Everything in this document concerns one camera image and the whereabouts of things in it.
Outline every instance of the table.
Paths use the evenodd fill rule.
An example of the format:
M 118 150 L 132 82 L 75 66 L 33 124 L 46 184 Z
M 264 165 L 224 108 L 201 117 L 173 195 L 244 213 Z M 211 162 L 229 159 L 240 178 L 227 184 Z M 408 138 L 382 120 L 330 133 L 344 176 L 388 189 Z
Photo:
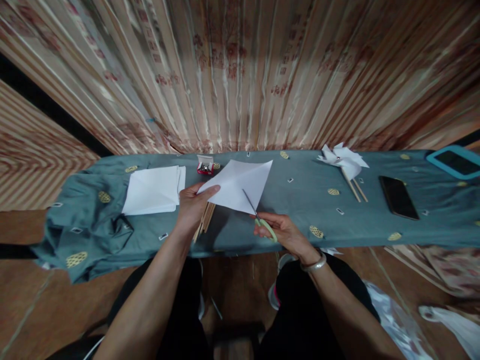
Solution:
M 339 168 L 316 160 L 320 151 L 286 152 L 288 159 L 279 151 L 213 156 L 221 166 L 232 159 L 248 163 L 273 160 L 257 210 L 288 214 L 316 247 L 480 245 L 479 179 L 463 182 L 452 177 L 427 162 L 425 150 L 360 153 L 370 168 L 362 168 L 357 180 L 369 202 L 355 199 Z M 210 178 L 197 173 L 195 154 L 110 156 L 72 175 L 57 200 L 62 206 L 48 211 L 45 238 L 31 247 L 39 262 L 67 269 L 73 282 L 143 263 L 161 246 L 159 237 L 173 229 L 178 207 L 175 212 L 122 216 L 131 174 L 126 171 L 172 165 L 186 166 L 186 186 Z M 389 211 L 380 175 L 406 183 L 420 221 Z M 339 194 L 331 195 L 329 189 Z M 100 192 L 108 194 L 108 202 L 99 201 Z M 324 237 L 316 237 L 310 226 L 321 230 Z M 82 233 L 72 233 L 72 228 Z M 254 236 L 253 229 L 248 214 L 217 206 L 208 232 L 192 244 L 190 255 L 240 256 L 282 249 L 279 243 Z

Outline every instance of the wooden floor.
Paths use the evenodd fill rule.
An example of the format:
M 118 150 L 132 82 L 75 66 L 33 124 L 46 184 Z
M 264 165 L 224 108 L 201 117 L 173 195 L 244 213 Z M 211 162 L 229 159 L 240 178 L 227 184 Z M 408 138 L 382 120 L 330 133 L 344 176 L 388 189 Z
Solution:
M 45 211 L 0 212 L 3 243 L 33 244 L 43 236 Z M 362 279 L 389 294 L 413 316 L 423 348 L 434 359 L 468 359 L 441 323 L 423 320 L 419 305 L 444 305 L 453 298 L 389 255 L 381 247 L 338 249 Z M 277 276 L 275 253 L 203 259 L 206 334 L 225 326 L 261 321 L 268 329 L 276 311 L 267 291 Z M 0 261 L 0 360 L 43 360 L 77 340 L 104 318 L 133 268 L 88 283 L 71 285 L 66 272 L 46 271 L 30 260 Z M 211 298 L 217 304 L 220 320 Z M 239 341 L 215 349 L 216 359 L 248 359 L 250 345 Z

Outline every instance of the black phone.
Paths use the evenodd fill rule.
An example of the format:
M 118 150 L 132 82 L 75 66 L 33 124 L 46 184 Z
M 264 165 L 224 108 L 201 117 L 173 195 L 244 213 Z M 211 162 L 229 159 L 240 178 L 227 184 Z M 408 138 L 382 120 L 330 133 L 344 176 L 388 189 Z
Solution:
M 391 212 L 404 218 L 420 220 L 404 182 L 386 176 L 379 176 L 379 179 Z

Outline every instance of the red box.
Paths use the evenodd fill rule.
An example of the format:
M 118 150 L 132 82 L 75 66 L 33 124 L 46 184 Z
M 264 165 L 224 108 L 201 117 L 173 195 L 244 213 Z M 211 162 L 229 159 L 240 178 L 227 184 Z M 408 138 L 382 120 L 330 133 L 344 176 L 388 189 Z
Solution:
M 196 172 L 203 175 L 213 175 L 214 174 L 214 157 L 204 156 L 204 155 L 197 155 L 197 157 L 198 157 L 198 166 L 196 167 Z

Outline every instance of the silver bracelet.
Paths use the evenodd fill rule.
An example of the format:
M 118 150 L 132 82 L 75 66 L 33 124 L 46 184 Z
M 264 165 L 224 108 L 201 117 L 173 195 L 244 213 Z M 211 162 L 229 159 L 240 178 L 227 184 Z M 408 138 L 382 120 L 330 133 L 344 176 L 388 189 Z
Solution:
M 327 257 L 323 252 L 320 251 L 321 258 L 318 262 L 314 263 L 313 265 L 310 266 L 304 266 L 302 263 L 300 263 L 300 269 L 302 269 L 306 273 L 311 273 L 314 272 L 315 270 L 320 269 L 323 265 L 327 263 Z

